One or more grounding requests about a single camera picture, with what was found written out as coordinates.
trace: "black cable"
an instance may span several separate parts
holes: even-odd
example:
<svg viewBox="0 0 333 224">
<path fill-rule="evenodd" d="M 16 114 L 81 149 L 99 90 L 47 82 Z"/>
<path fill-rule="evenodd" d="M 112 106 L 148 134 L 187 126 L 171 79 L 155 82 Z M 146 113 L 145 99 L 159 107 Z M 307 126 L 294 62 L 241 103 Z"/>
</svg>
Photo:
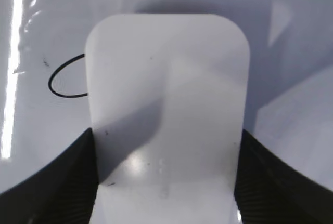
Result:
<svg viewBox="0 0 333 224">
<path fill-rule="evenodd" d="M 48 80 L 48 88 L 49 90 L 56 96 L 61 97 L 61 98 L 81 98 L 81 97 L 85 97 L 88 96 L 88 93 L 83 93 L 83 94 L 76 94 L 76 95 L 64 95 L 64 94 L 60 94 L 57 93 L 55 90 L 53 90 L 52 88 L 52 81 L 55 78 L 55 76 L 57 76 L 57 74 L 66 66 L 70 65 L 71 63 L 84 58 L 84 54 L 78 55 L 68 61 L 66 61 L 64 64 L 62 64 L 61 66 L 59 66 L 54 73 L 51 75 L 50 79 Z"/>
</svg>

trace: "white background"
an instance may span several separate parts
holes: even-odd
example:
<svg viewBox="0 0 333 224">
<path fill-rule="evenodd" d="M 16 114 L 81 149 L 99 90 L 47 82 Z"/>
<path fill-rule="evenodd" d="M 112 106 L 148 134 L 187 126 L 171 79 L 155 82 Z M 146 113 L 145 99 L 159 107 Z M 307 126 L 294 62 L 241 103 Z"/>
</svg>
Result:
<svg viewBox="0 0 333 224">
<path fill-rule="evenodd" d="M 60 64 L 83 53 L 97 22 L 119 12 L 209 12 L 238 24 L 251 48 L 245 129 L 333 189 L 332 1 L 0 0 L 1 142 L 7 149 L 11 144 L 10 158 L 0 161 L 0 192 L 48 164 L 90 126 L 87 98 L 57 98 L 47 80 Z M 13 75 L 8 64 L 17 58 Z M 69 94 L 86 92 L 85 84 L 83 60 L 55 81 Z M 4 124 L 4 111 L 13 121 Z"/>
</svg>

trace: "black rubber edge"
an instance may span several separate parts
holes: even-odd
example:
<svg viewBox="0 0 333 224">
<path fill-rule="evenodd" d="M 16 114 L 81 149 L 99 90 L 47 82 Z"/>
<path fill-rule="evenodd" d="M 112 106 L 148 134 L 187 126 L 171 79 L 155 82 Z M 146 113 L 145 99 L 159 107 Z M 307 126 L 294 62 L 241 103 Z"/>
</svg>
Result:
<svg viewBox="0 0 333 224">
<path fill-rule="evenodd" d="M 0 222 L 89 223 L 97 187 L 89 128 L 49 165 L 0 195 Z"/>
<path fill-rule="evenodd" d="M 235 199 L 244 224 L 333 223 L 333 193 L 285 164 L 245 130 Z"/>
</svg>

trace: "black trim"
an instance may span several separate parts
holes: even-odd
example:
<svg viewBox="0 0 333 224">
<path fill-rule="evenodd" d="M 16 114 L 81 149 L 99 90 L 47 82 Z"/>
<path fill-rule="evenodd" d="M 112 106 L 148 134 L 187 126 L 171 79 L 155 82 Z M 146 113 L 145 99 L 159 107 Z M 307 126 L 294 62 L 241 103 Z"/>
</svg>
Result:
<svg viewBox="0 0 333 224">
<path fill-rule="evenodd" d="M 245 130 L 235 198 L 244 224 L 333 223 L 333 193 L 285 164 Z"/>
<path fill-rule="evenodd" d="M 0 195 L 0 223 L 89 223 L 98 187 L 94 139 L 87 129 L 63 154 Z"/>
</svg>

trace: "white surface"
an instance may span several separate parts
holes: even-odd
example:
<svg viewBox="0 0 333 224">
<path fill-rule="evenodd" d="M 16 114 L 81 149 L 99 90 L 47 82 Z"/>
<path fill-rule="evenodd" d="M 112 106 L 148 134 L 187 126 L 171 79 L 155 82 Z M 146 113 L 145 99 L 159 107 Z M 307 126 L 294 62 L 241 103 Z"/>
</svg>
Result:
<svg viewBox="0 0 333 224">
<path fill-rule="evenodd" d="M 242 31 L 214 15 L 118 15 L 85 52 L 107 223 L 234 223 Z"/>
<path fill-rule="evenodd" d="M 331 81 L 332 67 L 291 88 L 259 111 L 254 131 L 283 161 L 329 189 L 333 188 Z"/>
<path fill-rule="evenodd" d="M 48 93 L 46 81 L 56 67 L 83 53 L 91 29 L 112 14 L 138 11 L 207 12 L 235 22 L 245 33 L 251 48 L 245 129 L 252 133 L 257 112 L 262 107 L 333 64 L 332 0 L 23 0 L 19 28 L 18 24 L 12 24 L 12 9 L 14 2 L 21 5 L 21 1 L 0 0 L 1 128 L 11 48 L 17 48 L 20 54 L 18 71 L 25 71 L 25 74 L 18 74 L 11 160 L 0 161 L 0 192 L 52 161 L 90 126 L 87 99 L 56 98 Z M 10 33 L 13 31 L 19 33 L 19 47 L 10 45 Z M 44 65 L 44 55 L 49 68 Z M 84 92 L 83 61 L 73 64 L 57 79 L 58 85 L 63 85 L 61 91 L 64 93 Z M 311 93 L 314 88 L 305 90 Z M 325 95 L 328 100 L 332 98 L 332 90 Z M 320 111 L 316 117 L 319 121 L 325 119 Z M 332 135 L 325 134 L 322 139 L 324 141 L 317 143 L 316 147 L 321 154 L 317 156 L 317 162 L 330 164 L 333 160 L 326 152 L 331 150 Z M 308 139 L 304 137 L 304 142 L 316 145 L 310 136 Z M 303 143 L 296 141 L 293 156 L 299 159 L 308 157 L 310 151 L 302 152 L 302 147 Z M 295 167 L 301 173 L 307 173 L 313 169 L 308 165 L 302 167 L 295 164 Z M 331 178 L 333 166 L 324 168 Z M 327 179 L 322 181 L 318 174 L 313 173 L 312 179 L 327 185 Z"/>
</svg>

